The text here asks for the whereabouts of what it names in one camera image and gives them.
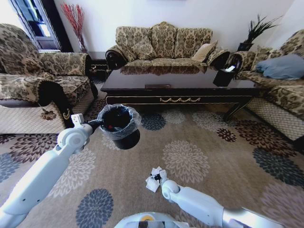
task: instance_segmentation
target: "wall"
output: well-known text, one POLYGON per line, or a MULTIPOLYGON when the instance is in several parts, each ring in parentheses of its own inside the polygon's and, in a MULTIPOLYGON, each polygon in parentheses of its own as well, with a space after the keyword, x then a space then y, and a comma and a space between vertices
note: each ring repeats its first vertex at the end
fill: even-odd
MULTIPOLYGON (((269 19, 284 15, 294 0, 55 0, 75 51, 78 42, 60 4, 79 4, 85 11, 84 38, 90 51, 106 51, 115 45, 118 26, 150 27, 167 21, 177 27, 213 30, 213 40, 231 51, 247 37, 248 23, 257 14, 269 19)), ((274 29, 261 35, 265 43, 274 29)))
POLYGON ((267 47, 280 48, 296 31, 304 29, 304 0, 295 0, 282 18, 272 36, 266 42, 267 47))
POLYGON ((9 0, 1 0, 0 23, 16 25, 23 29, 23 26, 19 21, 19 17, 10 5, 9 0))

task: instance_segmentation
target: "black trash bin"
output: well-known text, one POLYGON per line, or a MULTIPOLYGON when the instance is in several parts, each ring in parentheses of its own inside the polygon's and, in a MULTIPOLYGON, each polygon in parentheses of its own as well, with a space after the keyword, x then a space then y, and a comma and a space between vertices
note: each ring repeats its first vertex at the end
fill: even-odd
POLYGON ((103 122, 101 130, 119 149, 128 150, 134 147, 139 139, 138 126, 141 116, 131 107, 122 104, 106 105, 99 113, 98 120, 103 122))

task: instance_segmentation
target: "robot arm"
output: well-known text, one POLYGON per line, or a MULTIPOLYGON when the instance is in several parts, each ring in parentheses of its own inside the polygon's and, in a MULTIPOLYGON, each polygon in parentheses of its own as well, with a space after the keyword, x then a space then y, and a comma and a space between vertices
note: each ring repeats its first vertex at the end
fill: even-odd
POLYGON ((26 172, 14 187, 9 198, 0 208, 0 228, 19 225, 30 212, 51 191, 69 164, 69 157, 83 150, 90 135, 101 125, 96 121, 83 123, 82 114, 72 115, 74 128, 63 130, 57 145, 45 152, 26 172))
POLYGON ((190 187, 179 186, 172 180, 161 180, 161 190, 164 198, 177 203, 185 212, 209 226, 284 228, 282 224, 245 208, 226 209, 211 196, 190 187))

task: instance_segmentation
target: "tissue box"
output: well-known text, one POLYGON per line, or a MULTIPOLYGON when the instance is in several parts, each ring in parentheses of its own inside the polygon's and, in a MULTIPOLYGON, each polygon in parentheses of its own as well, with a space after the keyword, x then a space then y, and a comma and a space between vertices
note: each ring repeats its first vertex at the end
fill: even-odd
POLYGON ((228 86, 235 74, 234 71, 227 72, 225 69, 220 69, 213 80, 213 84, 220 87, 228 86))

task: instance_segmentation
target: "side table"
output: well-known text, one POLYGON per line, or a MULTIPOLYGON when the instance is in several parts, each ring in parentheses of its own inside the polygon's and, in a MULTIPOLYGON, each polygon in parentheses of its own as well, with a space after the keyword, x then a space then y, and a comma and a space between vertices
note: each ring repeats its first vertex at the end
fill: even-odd
POLYGON ((94 83, 105 82, 111 73, 105 59, 105 52, 89 51, 88 54, 92 59, 90 70, 92 80, 94 83))

